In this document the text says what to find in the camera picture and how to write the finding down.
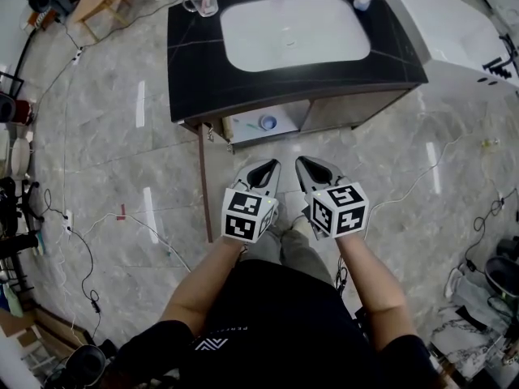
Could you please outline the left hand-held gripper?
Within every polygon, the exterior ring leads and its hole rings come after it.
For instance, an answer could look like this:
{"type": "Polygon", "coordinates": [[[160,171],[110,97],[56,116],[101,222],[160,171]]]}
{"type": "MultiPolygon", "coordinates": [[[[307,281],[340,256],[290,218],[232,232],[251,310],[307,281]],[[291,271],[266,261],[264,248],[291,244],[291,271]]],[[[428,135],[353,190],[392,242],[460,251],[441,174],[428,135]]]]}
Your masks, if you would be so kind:
{"type": "Polygon", "coordinates": [[[261,238],[272,224],[278,208],[278,200],[272,197],[277,194],[280,176],[281,163],[276,159],[256,161],[238,171],[231,183],[231,188],[238,190],[225,190],[221,209],[222,236],[250,244],[261,238]]]}

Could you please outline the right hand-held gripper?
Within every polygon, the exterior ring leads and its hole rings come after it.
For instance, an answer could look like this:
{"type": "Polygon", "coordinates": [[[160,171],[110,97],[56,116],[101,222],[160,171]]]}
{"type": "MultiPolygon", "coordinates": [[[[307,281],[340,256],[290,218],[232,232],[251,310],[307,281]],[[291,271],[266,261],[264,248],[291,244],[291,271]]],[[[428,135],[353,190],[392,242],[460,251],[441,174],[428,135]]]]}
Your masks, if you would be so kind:
{"type": "Polygon", "coordinates": [[[335,165],[300,156],[295,170],[307,206],[302,210],[317,238],[343,237],[365,228],[369,199],[358,182],[350,182],[335,165]]]}

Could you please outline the black vanity with white sink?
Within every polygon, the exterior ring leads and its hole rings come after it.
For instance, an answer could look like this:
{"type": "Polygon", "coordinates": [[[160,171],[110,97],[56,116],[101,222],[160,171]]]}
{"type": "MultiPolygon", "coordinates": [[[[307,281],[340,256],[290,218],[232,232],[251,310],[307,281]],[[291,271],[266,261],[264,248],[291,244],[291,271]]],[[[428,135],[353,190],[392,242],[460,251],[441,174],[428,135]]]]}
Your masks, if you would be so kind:
{"type": "Polygon", "coordinates": [[[414,83],[263,83],[221,90],[192,85],[169,88],[173,122],[197,128],[215,126],[233,145],[263,142],[296,132],[358,126],[416,88],[414,83]],[[260,118],[277,119],[273,130],[256,130],[260,118]]]}
{"type": "Polygon", "coordinates": [[[358,19],[371,44],[363,60],[246,72],[225,54],[219,15],[169,9],[167,60],[172,122],[212,118],[296,100],[412,90],[427,83],[422,63],[387,0],[372,0],[358,19]]]}

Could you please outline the clear glass tumbler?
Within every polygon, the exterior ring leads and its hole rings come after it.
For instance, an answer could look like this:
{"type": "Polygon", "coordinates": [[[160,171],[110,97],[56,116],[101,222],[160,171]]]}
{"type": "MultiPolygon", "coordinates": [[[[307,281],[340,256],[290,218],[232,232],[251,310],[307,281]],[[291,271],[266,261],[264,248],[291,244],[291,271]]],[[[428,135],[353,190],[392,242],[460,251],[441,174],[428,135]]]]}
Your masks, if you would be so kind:
{"type": "Polygon", "coordinates": [[[183,0],[182,6],[188,12],[204,18],[215,15],[219,10],[217,0],[183,0]]]}

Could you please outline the person's left forearm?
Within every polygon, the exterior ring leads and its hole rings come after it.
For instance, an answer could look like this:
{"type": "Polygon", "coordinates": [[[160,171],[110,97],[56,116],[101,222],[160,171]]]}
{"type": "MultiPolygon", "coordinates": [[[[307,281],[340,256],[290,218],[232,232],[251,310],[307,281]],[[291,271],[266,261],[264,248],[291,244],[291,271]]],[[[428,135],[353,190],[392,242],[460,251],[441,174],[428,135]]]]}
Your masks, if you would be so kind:
{"type": "Polygon", "coordinates": [[[160,320],[179,321],[186,324],[193,335],[199,335],[243,245],[239,240],[220,237],[201,263],[174,290],[160,320]]]}

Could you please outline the person's right forearm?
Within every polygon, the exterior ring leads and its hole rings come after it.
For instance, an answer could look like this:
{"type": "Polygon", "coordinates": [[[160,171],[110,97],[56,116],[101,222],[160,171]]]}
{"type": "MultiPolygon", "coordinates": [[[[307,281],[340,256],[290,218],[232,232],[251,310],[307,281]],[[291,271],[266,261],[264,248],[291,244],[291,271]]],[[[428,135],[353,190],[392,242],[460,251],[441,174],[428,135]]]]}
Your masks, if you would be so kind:
{"type": "Polygon", "coordinates": [[[395,339],[416,330],[397,278],[356,234],[336,239],[362,306],[367,312],[371,341],[382,351],[395,339]]]}

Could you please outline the person's left shoe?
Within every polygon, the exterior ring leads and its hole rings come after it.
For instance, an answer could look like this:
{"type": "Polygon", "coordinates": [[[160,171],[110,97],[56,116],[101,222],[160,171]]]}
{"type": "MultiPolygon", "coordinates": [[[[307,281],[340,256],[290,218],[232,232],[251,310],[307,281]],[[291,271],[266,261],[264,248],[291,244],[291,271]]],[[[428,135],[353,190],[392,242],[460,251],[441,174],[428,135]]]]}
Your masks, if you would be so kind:
{"type": "Polygon", "coordinates": [[[276,212],[272,218],[272,223],[269,227],[269,230],[280,237],[286,230],[290,228],[290,226],[291,224],[287,217],[284,214],[276,212]]]}

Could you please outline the person's black shirt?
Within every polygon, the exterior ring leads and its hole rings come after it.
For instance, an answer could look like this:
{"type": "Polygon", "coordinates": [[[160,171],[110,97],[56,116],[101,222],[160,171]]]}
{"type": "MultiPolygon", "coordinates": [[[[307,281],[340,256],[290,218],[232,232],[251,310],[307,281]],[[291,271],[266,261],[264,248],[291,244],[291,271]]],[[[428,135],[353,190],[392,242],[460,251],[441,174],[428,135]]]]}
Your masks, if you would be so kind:
{"type": "Polygon", "coordinates": [[[114,369],[147,383],[178,371],[181,389],[432,389],[423,341],[376,351],[330,284],[261,260],[240,262],[194,336],[164,321],[121,347],[114,369]]]}

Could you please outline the white bathtub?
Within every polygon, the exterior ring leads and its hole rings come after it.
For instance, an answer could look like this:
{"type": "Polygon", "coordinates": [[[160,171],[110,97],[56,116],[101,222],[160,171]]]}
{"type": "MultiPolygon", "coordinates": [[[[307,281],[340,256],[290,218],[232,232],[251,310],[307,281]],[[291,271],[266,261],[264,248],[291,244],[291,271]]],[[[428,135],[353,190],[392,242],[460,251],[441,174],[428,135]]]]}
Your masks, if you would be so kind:
{"type": "Polygon", "coordinates": [[[519,92],[519,74],[509,65],[511,79],[482,68],[501,57],[504,42],[493,23],[461,0],[385,0],[404,28],[439,92],[469,99],[490,100],[519,92]]]}

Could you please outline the black bathtub faucet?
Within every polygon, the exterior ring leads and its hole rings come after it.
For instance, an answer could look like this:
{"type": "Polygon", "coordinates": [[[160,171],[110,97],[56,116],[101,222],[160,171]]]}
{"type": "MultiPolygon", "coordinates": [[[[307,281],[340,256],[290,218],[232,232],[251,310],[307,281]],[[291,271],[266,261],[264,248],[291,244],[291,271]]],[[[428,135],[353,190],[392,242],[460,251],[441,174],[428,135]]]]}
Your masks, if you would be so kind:
{"type": "Polygon", "coordinates": [[[497,57],[490,62],[483,64],[482,68],[485,71],[489,71],[493,75],[498,75],[503,79],[511,79],[512,72],[508,70],[508,66],[512,65],[517,67],[515,60],[519,56],[519,52],[515,48],[513,41],[509,34],[501,35],[500,39],[504,42],[508,52],[508,59],[503,60],[501,57],[497,57]]]}

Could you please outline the marble slab counter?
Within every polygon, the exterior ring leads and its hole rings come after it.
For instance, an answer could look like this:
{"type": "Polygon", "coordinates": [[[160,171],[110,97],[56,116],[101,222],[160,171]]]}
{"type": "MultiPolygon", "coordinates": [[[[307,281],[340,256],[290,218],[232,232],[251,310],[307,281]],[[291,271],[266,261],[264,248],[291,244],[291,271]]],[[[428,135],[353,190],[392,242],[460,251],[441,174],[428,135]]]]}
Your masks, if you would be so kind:
{"type": "Polygon", "coordinates": [[[503,304],[483,310],[458,305],[440,308],[431,346],[466,382],[485,369],[498,380],[504,370],[507,382],[519,370],[519,322],[503,304]]]}

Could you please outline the white round stool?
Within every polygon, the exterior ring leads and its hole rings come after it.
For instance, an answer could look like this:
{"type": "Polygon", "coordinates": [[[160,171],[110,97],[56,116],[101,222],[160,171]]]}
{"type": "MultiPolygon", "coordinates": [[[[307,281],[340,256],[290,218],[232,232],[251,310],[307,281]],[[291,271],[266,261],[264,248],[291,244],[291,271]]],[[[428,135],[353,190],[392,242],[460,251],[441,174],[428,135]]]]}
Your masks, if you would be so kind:
{"type": "Polygon", "coordinates": [[[11,176],[13,178],[21,178],[26,175],[30,158],[30,143],[26,139],[17,138],[11,149],[11,176]]]}

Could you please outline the red box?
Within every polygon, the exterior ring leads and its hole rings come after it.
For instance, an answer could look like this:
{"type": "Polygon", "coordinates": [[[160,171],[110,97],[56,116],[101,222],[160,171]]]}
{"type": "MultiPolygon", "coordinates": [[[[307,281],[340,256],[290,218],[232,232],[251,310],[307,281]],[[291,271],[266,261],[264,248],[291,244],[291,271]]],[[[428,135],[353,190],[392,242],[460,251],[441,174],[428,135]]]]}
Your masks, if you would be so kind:
{"type": "Polygon", "coordinates": [[[12,121],[16,124],[29,125],[33,121],[33,103],[27,100],[15,101],[15,115],[12,121]]]}

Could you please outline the dark round appliance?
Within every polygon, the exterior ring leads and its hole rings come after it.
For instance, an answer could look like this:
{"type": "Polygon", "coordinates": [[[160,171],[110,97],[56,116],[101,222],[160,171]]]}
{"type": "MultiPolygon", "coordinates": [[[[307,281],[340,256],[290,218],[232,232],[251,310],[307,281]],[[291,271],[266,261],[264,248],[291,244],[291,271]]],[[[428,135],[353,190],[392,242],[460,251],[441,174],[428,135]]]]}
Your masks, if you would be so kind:
{"type": "Polygon", "coordinates": [[[0,123],[10,122],[15,116],[15,100],[7,94],[0,92],[0,123]]]}

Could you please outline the teal cloth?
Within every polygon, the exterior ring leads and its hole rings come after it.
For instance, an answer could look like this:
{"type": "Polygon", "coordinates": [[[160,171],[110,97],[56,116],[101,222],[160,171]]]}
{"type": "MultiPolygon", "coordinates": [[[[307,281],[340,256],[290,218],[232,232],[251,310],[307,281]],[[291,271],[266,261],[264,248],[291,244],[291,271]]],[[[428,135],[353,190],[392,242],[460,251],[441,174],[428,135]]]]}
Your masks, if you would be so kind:
{"type": "Polygon", "coordinates": [[[24,316],[23,308],[16,293],[7,283],[0,284],[0,308],[17,318],[24,316]]]}

